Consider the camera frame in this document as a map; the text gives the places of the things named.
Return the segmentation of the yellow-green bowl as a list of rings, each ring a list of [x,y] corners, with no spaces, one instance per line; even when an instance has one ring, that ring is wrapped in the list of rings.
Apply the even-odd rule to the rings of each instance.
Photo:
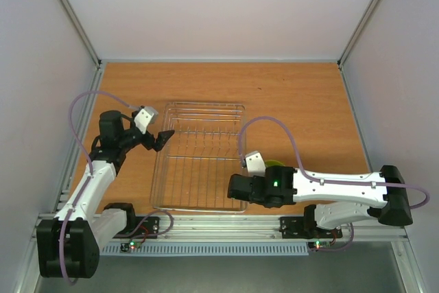
[[[266,167],[284,166],[282,162],[276,160],[266,160],[264,163]]]

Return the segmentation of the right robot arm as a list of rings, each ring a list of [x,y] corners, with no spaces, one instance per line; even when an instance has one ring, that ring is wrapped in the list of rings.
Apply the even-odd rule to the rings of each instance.
[[[302,226],[319,235],[341,224],[377,219],[387,226],[413,223],[403,177],[397,167],[384,165],[379,172],[360,175],[321,173],[305,176],[294,167],[271,166],[258,174],[233,174],[228,198],[280,208],[308,202]]]

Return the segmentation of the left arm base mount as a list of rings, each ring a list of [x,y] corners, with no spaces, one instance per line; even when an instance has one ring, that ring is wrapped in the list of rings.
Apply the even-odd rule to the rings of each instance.
[[[142,217],[137,217],[134,227],[136,231],[127,231],[118,233],[114,238],[118,239],[137,239],[146,237],[147,239],[156,239],[156,234],[160,228],[160,218],[158,216],[151,216],[142,221]]]

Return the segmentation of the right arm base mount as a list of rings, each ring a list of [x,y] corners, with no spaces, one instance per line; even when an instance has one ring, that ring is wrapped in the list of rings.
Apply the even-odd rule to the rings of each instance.
[[[340,229],[318,228],[315,220],[306,220],[299,216],[283,216],[279,218],[283,239],[332,239],[342,238]]]

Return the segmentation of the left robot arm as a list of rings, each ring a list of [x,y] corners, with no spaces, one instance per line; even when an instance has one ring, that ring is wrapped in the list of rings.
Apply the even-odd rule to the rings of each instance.
[[[127,153],[138,145],[160,152],[174,135],[166,130],[153,135],[148,126],[158,113],[140,107],[126,116],[109,110],[99,116],[99,135],[88,153],[88,165],[71,197],[52,219],[36,227],[38,265],[45,278],[63,278],[69,283],[91,278],[97,269],[101,250],[114,238],[134,239],[159,234],[157,223],[144,227],[133,204],[113,202],[96,210],[110,184],[116,179]]]

